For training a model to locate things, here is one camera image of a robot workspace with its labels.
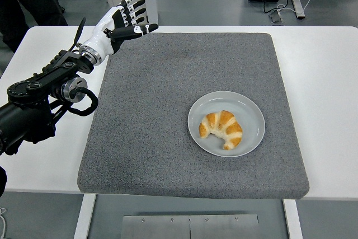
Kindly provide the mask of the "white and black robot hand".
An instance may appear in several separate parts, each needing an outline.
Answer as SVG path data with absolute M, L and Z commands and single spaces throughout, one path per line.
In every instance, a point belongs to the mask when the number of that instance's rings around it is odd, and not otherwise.
M 111 7 L 93 29 L 92 36 L 79 47 L 80 55 L 90 56 L 93 64 L 99 65 L 107 56 L 115 54 L 123 42 L 156 30 L 157 24 L 143 23 L 144 4 L 145 0 L 122 0 Z

